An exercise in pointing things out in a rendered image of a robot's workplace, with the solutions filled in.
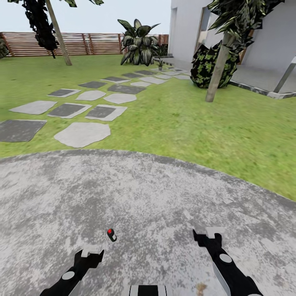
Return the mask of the insectifuge atomizer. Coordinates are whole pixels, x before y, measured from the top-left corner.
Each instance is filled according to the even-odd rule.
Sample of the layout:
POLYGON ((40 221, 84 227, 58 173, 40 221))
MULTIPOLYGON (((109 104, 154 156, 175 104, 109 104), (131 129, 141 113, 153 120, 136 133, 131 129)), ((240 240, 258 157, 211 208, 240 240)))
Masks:
POLYGON ((112 242, 115 242, 115 240, 116 240, 116 234, 114 232, 114 229, 110 228, 107 231, 107 235, 109 236, 109 238, 111 239, 112 242))

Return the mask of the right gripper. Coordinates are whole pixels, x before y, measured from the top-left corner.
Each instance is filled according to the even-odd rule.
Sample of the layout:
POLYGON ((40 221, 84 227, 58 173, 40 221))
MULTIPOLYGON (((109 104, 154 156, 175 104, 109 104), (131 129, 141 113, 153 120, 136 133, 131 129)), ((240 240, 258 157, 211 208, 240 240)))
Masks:
MULTIPOLYGON (((214 238, 209 238, 206 234, 197 234, 193 229, 194 241, 198 242, 199 247, 206 247, 209 252, 209 247, 219 245, 222 248, 222 237, 220 234, 215 234, 214 238)), ((223 249, 223 248, 222 248, 223 249)))

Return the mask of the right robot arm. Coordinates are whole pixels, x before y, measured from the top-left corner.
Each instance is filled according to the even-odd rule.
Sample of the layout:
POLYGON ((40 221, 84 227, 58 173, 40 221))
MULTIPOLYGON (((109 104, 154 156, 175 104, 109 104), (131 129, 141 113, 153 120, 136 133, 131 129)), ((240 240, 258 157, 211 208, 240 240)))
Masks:
POLYGON ((197 234, 193 229, 194 241, 199 247, 206 247, 213 259, 213 270, 228 296, 263 296, 254 280, 245 276, 233 259, 222 248, 224 227, 207 227, 207 234, 197 234))

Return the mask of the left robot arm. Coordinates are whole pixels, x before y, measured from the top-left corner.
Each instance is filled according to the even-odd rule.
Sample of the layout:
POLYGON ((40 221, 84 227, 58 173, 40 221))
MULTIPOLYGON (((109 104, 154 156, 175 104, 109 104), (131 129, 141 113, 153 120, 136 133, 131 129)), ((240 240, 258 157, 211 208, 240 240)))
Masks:
POLYGON ((60 281, 43 290, 40 296, 77 296, 83 276, 89 268, 96 268, 102 262, 103 254, 102 245, 84 245, 83 250, 75 255, 74 266, 62 275, 60 281))

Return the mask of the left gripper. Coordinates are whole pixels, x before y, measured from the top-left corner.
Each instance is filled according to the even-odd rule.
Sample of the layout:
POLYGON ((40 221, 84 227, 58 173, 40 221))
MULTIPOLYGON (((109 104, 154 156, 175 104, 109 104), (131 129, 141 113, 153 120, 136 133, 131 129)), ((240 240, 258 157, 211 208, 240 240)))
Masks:
POLYGON ((81 254, 80 252, 75 255, 74 266, 78 263, 84 264, 87 272, 89 268, 96 268, 98 263, 102 262, 104 250, 100 254, 90 254, 88 257, 81 257, 81 254))

